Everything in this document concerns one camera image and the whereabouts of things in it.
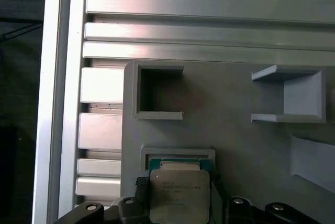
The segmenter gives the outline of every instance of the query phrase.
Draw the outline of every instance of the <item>gray surface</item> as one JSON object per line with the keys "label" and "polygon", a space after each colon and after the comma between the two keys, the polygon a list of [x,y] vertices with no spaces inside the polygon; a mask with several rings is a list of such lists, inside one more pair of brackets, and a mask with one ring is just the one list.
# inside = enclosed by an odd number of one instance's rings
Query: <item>gray surface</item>
{"label": "gray surface", "polygon": [[251,121],[325,123],[326,87],[322,71],[283,68],[277,65],[251,74],[252,81],[265,81],[283,90],[282,114],[252,114]]}
{"label": "gray surface", "polygon": [[70,0],[46,0],[36,137],[32,223],[58,218]]}
{"label": "gray surface", "polygon": [[323,73],[284,82],[284,114],[313,115],[326,121]]}
{"label": "gray surface", "polygon": [[80,80],[83,66],[82,45],[83,27],[86,22],[86,0],[71,0],[66,55],[66,78],[64,91],[64,115],[62,136],[61,175],[59,188],[58,217],[72,210],[76,204],[76,162],[78,158],[78,121],[81,112]]}
{"label": "gray surface", "polygon": [[335,146],[291,137],[291,175],[299,175],[335,194]]}
{"label": "gray surface", "polygon": [[152,20],[116,19],[97,17],[95,23],[86,23],[88,41],[155,42],[246,46],[259,48],[334,50],[333,36],[329,31],[297,28],[242,27],[240,25],[161,23]]}
{"label": "gray surface", "polygon": [[78,147],[80,149],[120,151],[121,136],[122,115],[80,114],[78,131]]}
{"label": "gray surface", "polygon": [[168,43],[86,41],[83,57],[102,59],[165,59],[334,66],[333,51],[286,50],[252,47],[224,47]]}
{"label": "gray surface", "polygon": [[[184,79],[174,87],[174,95],[180,95],[178,103],[183,107],[184,120],[176,122],[132,119],[133,63],[125,68],[121,195],[133,193],[143,144],[213,147],[216,169],[230,195],[248,198],[258,207],[283,201],[321,223],[332,224],[335,194],[291,176],[290,136],[298,133],[335,144],[335,128],[327,124],[252,124],[252,112],[275,112],[282,101],[275,99],[278,94],[264,87],[266,84],[250,79],[252,71],[264,69],[265,65],[182,61],[168,64],[174,63],[184,65]],[[327,98],[334,90],[332,70],[324,68]]]}
{"label": "gray surface", "polygon": [[86,11],[89,14],[127,13],[205,19],[334,23],[334,2],[335,0],[87,0]]}

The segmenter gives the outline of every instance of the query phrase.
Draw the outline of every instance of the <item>black cable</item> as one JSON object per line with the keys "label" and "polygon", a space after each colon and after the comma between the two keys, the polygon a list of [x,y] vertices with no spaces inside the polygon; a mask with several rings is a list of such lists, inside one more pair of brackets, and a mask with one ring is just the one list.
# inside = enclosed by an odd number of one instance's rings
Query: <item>black cable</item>
{"label": "black cable", "polygon": [[35,26],[35,25],[36,25],[36,24],[30,24],[30,25],[28,25],[28,26],[24,26],[24,27],[21,27],[21,28],[19,28],[19,29],[16,29],[16,30],[13,30],[13,31],[4,33],[4,34],[2,34],[2,36],[4,36],[4,37],[6,38],[6,35],[10,35],[10,34],[12,34],[12,33],[18,32],[18,31],[23,30],[23,29],[30,28],[30,27]]}
{"label": "black cable", "polygon": [[12,36],[12,37],[6,37],[6,36],[4,36],[4,35],[2,35],[2,39],[0,39],[0,43],[1,42],[5,42],[5,41],[8,41],[8,40],[10,40],[10,39],[13,39],[13,38],[16,38],[16,37],[19,37],[19,36],[22,36],[22,35],[24,35],[24,34],[26,34],[26,33],[29,33],[29,32],[32,32],[32,31],[34,31],[34,30],[37,30],[37,29],[40,29],[40,28],[42,28],[43,26],[42,25],[39,25],[38,27],[36,27],[36,28],[32,28],[32,29],[29,29],[29,30],[26,30],[26,31],[24,31],[24,32],[22,32],[22,33],[19,33],[19,34],[17,34],[17,35],[14,35],[14,36]]}
{"label": "black cable", "polygon": [[0,17],[0,23],[43,24],[43,20]]}

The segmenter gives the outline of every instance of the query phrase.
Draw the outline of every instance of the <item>metal frame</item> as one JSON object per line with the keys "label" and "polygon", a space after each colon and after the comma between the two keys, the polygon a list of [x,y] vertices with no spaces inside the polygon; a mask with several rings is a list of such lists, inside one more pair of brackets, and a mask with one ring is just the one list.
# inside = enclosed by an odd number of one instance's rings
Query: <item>metal frame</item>
{"label": "metal frame", "polygon": [[38,104],[32,223],[58,218],[70,0],[46,0]]}
{"label": "metal frame", "polygon": [[79,101],[82,46],[85,24],[85,0],[71,0],[69,45],[66,62],[64,95],[62,160],[60,165],[59,217],[73,209],[76,203],[75,177],[77,162],[77,134],[81,104]]}

